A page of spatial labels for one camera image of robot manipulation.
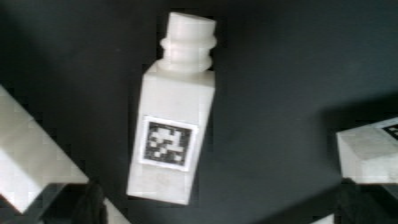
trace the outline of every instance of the black surface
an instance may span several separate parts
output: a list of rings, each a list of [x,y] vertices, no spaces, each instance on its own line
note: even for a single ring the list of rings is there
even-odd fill
[[[398,1],[4,0],[0,7],[2,85],[132,222],[285,224],[327,215],[333,197],[311,201],[342,180],[335,132],[398,112]],[[141,78],[173,10],[219,22],[187,207],[125,194]]]
[[[358,185],[347,180],[338,196],[338,224],[398,223],[398,200],[391,191],[398,185]]]

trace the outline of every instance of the white block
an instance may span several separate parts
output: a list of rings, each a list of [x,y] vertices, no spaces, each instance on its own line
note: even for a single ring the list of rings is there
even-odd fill
[[[338,133],[343,177],[398,183],[398,118]]]
[[[24,213],[52,183],[88,183],[59,145],[0,86],[0,194]],[[128,224],[105,200],[109,223]]]
[[[324,219],[320,219],[313,224],[335,224],[335,215],[329,215]]]
[[[214,100],[214,28],[212,20],[171,14],[166,57],[143,82],[128,195],[178,204],[191,199]]]

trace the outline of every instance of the white object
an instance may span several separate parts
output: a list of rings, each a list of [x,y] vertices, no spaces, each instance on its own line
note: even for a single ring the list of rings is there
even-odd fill
[[[52,183],[88,183],[80,171],[32,116],[0,86],[0,194],[24,213]],[[111,224],[128,224],[105,201]]]
[[[338,133],[343,177],[398,183],[398,118]]]
[[[335,224],[335,215],[329,215],[324,219],[320,219],[313,224]]]
[[[164,59],[144,74],[128,195],[189,204],[214,100],[215,21],[171,13]]]

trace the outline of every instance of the black background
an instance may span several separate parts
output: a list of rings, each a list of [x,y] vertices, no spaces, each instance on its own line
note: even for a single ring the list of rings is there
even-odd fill
[[[171,11],[219,22],[187,207],[125,194],[141,80]],[[132,223],[310,223],[331,213],[335,133],[398,112],[397,0],[2,0],[0,30],[0,83]]]

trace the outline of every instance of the white box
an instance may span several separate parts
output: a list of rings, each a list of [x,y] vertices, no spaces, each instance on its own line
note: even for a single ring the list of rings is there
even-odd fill
[[[398,183],[398,118],[338,133],[343,177]]]

